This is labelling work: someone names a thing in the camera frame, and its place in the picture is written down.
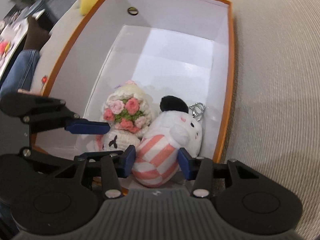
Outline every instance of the white plush toy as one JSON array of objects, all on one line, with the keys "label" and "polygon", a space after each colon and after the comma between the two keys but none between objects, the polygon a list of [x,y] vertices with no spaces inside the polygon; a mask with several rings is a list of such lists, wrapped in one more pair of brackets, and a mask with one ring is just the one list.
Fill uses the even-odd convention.
[{"label": "white plush toy", "polygon": [[96,151],[125,151],[129,145],[137,148],[140,140],[132,133],[125,130],[117,130],[112,128],[105,135],[97,135]]},{"label": "white plush toy", "polygon": [[202,127],[188,114],[188,106],[180,98],[162,98],[163,111],[150,125],[136,148],[132,173],[147,187],[159,187],[177,172],[178,150],[184,147],[192,157],[199,154]]}]

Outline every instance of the plush toy face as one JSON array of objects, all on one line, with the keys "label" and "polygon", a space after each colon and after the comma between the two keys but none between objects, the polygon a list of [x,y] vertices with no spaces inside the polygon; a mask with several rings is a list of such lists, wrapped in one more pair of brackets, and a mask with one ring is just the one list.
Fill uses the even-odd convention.
[{"label": "plush toy face", "polygon": [[125,151],[129,145],[134,145],[137,148],[139,144],[140,140],[135,135],[117,129],[111,129],[96,140],[98,151]]},{"label": "plush toy face", "polygon": [[184,147],[192,157],[199,154],[202,127],[190,114],[179,111],[161,113],[150,125],[144,138],[163,134],[175,148]]}]

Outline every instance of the plush toy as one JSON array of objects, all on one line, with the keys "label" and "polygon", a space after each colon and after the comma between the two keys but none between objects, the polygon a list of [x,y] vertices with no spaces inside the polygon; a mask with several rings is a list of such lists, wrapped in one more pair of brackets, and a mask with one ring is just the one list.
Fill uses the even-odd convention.
[{"label": "plush toy", "polygon": [[150,125],[137,148],[132,173],[147,187],[166,183],[178,170],[178,150],[184,147],[192,157],[199,154],[202,127],[180,98],[166,96],[160,103],[162,113]]},{"label": "plush toy", "polygon": [[96,151],[125,151],[129,145],[139,146],[140,140],[125,130],[111,129],[105,135],[97,135]]},{"label": "plush toy", "polygon": [[154,114],[146,100],[146,94],[133,81],[128,81],[112,93],[102,106],[101,122],[111,128],[126,130],[142,138]]}]

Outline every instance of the metal key ring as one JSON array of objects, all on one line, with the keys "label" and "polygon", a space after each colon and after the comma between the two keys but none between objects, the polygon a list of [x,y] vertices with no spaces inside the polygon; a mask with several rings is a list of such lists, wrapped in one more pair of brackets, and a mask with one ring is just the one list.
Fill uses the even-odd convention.
[{"label": "metal key ring", "polygon": [[192,111],[192,117],[194,117],[197,121],[200,121],[203,117],[203,113],[205,112],[205,106],[204,104],[197,102],[191,106],[189,106],[189,109]]}]

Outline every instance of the gray gripper base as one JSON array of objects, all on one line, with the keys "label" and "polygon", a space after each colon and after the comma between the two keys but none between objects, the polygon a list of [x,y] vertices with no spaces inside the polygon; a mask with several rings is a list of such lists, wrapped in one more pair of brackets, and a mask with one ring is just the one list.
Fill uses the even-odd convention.
[{"label": "gray gripper base", "polygon": [[294,230],[273,236],[256,236],[239,231],[221,219],[209,200],[192,198],[181,189],[133,189],[127,197],[105,201],[88,224],[73,232],[59,236],[21,232],[14,238],[40,239],[302,240]]}]

